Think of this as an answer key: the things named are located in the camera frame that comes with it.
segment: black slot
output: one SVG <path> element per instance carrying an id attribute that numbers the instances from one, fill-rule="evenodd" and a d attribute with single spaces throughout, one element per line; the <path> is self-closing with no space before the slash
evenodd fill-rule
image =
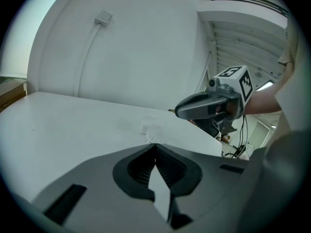
<path id="1" fill-rule="evenodd" d="M 195 162 L 160 144 L 151 144 L 117 162 L 113 179 L 127 195 L 155 201 L 154 192 L 148 188 L 155 165 L 176 197 L 190 194 L 202 178 L 202 170 Z"/>
<path id="2" fill-rule="evenodd" d="M 182 214 L 179 211 L 176 199 L 173 194 L 171 194 L 170 201 L 170 214 L 168 218 L 168 222 L 170 222 L 173 229 L 178 229 L 180 227 L 185 226 L 186 224 L 191 223 L 193 220 L 187 214 Z"/>
<path id="3" fill-rule="evenodd" d="M 222 164 L 219 168 L 230 171 L 230 172 L 239 173 L 239 174 L 243 173 L 244 171 L 244 168 L 237 167 L 237 166 L 230 166 L 227 164 Z"/>
<path id="4" fill-rule="evenodd" d="M 62 225 L 85 191 L 85 186 L 73 184 L 44 212 L 44 215 Z"/>

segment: white curved wall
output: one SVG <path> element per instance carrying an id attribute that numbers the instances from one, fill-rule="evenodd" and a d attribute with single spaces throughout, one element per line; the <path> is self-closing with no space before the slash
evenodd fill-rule
<path id="1" fill-rule="evenodd" d="M 174 108 L 195 92 L 207 62 L 206 35 L 196 12 L 203 1 L 57 0 L 32 48 L 27 77 L 32 92 Z M 94 37 L 101 10 L 113 18 Z"/>
<path id="2" fill-rule="evenodd" d="M 3 44 L 0 76 L 27 77 L 35 34 L 55 0 L 27 0 L 17 13 Z"/>

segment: black cable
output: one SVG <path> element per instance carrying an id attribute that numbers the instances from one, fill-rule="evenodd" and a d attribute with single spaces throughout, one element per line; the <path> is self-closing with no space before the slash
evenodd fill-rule
<path id="1" fill-rule="evenodd" d="M 243 116 L 243 127 L 242 127 L 242 142 L 241 142 L 241 146 L 243 144 L 243 137 L 244 137 L 244 119 L 245 119 L 245 116 Z"/>
<path id="2" fill-rule="evenodd" d="M 243 116 L 243 123 L 242 123 L 242 127 L 241 127 L 241 130 L 240 130 L 240 140 L 239 140 L 239 146 L 238 146 L 238 149 L 235 151 L 235 153 L 232 155 L 231 158 L 233 157 L 236 157 L 238 154 L 238 151 L 243 143 L 243 132 L 244 132 L 244 119 L 245 119 L 245 116 Z"/>
<path id="3" fill-rule="evenodd" d="M 231 158 L 233 158 L 233 157 L 237 157 L 235 154 L 233 154 L 233 153 L 226 153 L 225 155 L 223 155 L 223 157 L 226 157 L 227 155 L 232 155 L 232 157 Z"/>
<path id="4" fill-rule="evenodd" d="M 244 135 L 244 127 L 242 130 L 242 142 L 241 142 L 241 146 L 240 146 L 240 148 L 242 148 L 242 146 L 243 146 L 243 148 L 241 149 L 240 153 L 237 154 L 236 156 L 241 156 L 241 154 L 243 154 L 246 151 L 246 143 L 247 142 L 245 142 L 245 144 L 243 145 L 243 135 Z"/>
<path id="5" fill-rule="evenodd" d="M 243 123 L 242 123 L 242 127 L 241 127 L 241 130 L 240 130 L 240 140 L 239 140 L 238 149 L 239 149 L 239 147 L 240 147 L 240 142 L 241 142 L 241 132 L 242 132 L 243 127 L 244 127 L 244 116 L 243 116 Z"/>

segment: electrical cable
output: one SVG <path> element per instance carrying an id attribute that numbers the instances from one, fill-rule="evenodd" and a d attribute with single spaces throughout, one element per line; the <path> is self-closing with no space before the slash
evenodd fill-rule
<path id="1" fill-rule="evenodd" d="M 223 157 L 226 157 L 227 155 L 235 156 L 235 154 L 233 154 L 233 153 L 226 153 L 225 155 L 223 155 Z"/>
<path id="2" fill-rule="evenodd" d="M 240 140 L 239 140 L 239 145 L 238 145 L 238 149 L 235 151 L 234 155 L 231 157 L 236 157 L 237 156 L 237 152 L 239 151 L 240 147 L 242 146 L 243 144 L 243 135 L 244 135 L 244 119 L 245 119 L 245 116 L 243 116 L 243 123 L 242 123 L 242 127 L 241 127 L 241 130 L 240 130 Z"/>
<path id="3" fill-rule="evenodd" d="M 74 79 L 74 84 L 73 84 L 72 94 L 74 97 L 79 96 L 81 77 L 82 77 L 83 69 L 85 66 L 86 58 L 100 28 L 101 28 L 101 24 L 99 23 L 94 24 L 92 30 L 89 33 L 89 37 L 87 41 L 83 44 L 82 52 L 80 53 L 79 62 L 78 62 L 79 64 L 76 69 L 75 79 Z"/>
<path id="4" fill-rule="evenodd" d="M 245 142 L 245 145 L 242 149 L 242 151 L 240 152 L 240 154 L 237 156 L 237 158 L 239 158 L 239 156 L 245 151 L 245 148 L 246 148 L 246 144 L 247 144 L 247 140 L 248 140 L 248 125 L 247 125 L 247 118 L 246 116 L 245 117 L 245 122 L 246 122 L 246 142 Z"/>
<path id="5" fill-rule="evenodd" d="M 239 149 L 239 147 L 240 147 L 240 142 L 241 142 L 241 132 L 242 132 L 243 127 L 244 127 L 244 116 L 243 116 L 243 123 L 242 123 L 242 127 L 241 127 L 241 130 L 240 130 L 240 140 L 239 140 L 238 149 Z"/>

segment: ceiling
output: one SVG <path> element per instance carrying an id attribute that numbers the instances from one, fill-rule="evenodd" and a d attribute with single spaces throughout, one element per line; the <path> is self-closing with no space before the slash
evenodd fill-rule
<path id="1" fill-rule="evenodd" d="M 231 22 L 210 22 L 216 45 L 217 73 L 230 66 L 247 65 L 258 89 L 269 80 L 277 82 L 284 66 L 277 63 L 284 43 L 264 31 Z M 276 125 L 280 113 L 255 115 L 267 125 Z"/>
<path id="2" fill-rule="evenodd" d="M 280 25 L 287 19 L 275 13 L 277 20 L 269 21 L 274 18 L 274 15 L 271 17 L 265 15 L 266 12 L 271 13 L 269 10 L 264 11 L 264 8 L 258 5 L 242 1 L 232 2 L 232 7 L 236 8 L 223 6 L 224 11 L 220 11 L 221 2 L 208 1 L 203 5 L 205 7 L 198 10 L 213 57 L 211 76 L 231 66 L 247 65 L 255 89 L 268 81 L 278 82 L 282 77 L 284 66 L 277 61 L 284 51 L 286 42 L 285 30 Z M 252 12 L 241 13 L 245 7 L 252 7 Z M 255 116 L 271 126 L 277 124 L 279 115 L 280 112 Z"/>

